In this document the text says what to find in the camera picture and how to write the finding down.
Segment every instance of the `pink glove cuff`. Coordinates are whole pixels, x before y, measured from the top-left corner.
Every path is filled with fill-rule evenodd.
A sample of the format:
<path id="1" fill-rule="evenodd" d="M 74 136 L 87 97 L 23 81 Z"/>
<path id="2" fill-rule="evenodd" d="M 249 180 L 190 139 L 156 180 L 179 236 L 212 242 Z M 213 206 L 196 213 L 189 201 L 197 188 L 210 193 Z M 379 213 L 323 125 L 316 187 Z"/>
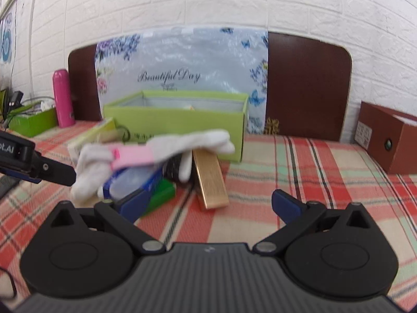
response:
<path id="1" fill-rule="evenodd" d="M 151 147 L 146 145 L 125 145 L 115 147 L 112 150 L 114 161 L 111 169 L 118 169 L 134 166 L 146 166 L 155 163 Z"/>

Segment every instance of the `plaid bedsheet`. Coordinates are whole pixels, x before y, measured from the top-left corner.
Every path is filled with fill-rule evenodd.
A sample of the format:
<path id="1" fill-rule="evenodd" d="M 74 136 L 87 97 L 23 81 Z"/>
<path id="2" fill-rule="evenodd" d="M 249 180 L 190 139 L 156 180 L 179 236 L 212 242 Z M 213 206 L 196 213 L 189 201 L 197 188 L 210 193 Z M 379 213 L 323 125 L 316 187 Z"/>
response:
<path id="1" fill-rule="evenodd" d="M 70 163 L 65 142 L 91 127 L 80 122 L 35 138 L 47 157 Z M 359 146 L 281 136 L 247 136 L 240 164 L 222 163 L 231 204 L 202 212 L 194 193 L 178 189 L 175 199 L 137 221 L 171 246 L 183 242 L 255 242 L 283 226 L 271 208 L 281 188 L 303 202 L 343 209 L 362 202 L 397 253 L 400 270 L 389 295 L 405 310 L 417 303 L 417 175 L 387 175 Z M 36 229 L 69 188 L 22 182 L 0 204 L 0 266 L 17 280 L 16 305 L 29 293 L 19 259 Z"/>

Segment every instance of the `pink water bottle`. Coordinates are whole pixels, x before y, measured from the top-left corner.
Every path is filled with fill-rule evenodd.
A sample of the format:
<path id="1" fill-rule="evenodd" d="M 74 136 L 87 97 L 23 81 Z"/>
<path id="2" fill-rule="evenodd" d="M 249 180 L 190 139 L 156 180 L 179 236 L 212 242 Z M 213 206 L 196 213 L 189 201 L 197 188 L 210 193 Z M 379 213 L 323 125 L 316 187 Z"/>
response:
<path id="1" fill-rule="evenodd" d="M 60 128 L 66 128 L 76 123 L 72 109 L 70 76 L 66 69 L 56 70 L 52 76 L 53 93 L 55 96 L 56 115 Z"/>

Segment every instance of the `brown wooden headboard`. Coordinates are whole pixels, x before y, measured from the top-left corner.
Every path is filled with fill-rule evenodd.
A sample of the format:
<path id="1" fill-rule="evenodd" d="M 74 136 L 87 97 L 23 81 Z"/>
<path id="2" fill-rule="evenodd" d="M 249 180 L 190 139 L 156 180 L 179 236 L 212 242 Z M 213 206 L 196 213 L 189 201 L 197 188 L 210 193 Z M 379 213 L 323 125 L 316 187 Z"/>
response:
<path id="1" fill-rule="evenodd" d="M 352 60 L 342 47 L 270 32 L 266 133 L 338 141 L 349 97 Z M 101 119 L 96 45 L 72 51 L 68 71 L 77 120 Z"/>

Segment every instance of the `yellow-green box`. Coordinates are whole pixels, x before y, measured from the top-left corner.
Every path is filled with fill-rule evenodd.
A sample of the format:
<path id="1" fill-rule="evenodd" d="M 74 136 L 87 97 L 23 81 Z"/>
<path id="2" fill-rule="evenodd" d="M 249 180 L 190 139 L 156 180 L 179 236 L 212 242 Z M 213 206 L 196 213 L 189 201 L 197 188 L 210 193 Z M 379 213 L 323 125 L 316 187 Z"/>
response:
<path id="1" fill-rule="evenodd" d="M 14 115 L 12 113 L 11 117 L 9 123 L 10 130 L 28 138 L 33 138 L 58 125 L 55 108 L 33 115 L 19 113 Z"/>
<path id="2" fill-rule="evenodd" d="M 247 94 L 200 91 L 141 91 L 104 105 L 105 118 L 130 132 L 131 141 L 159 134 L 187 134 L 225 129 L 235 153 L 220 159 L 241 161 L 247 126 Z"/>

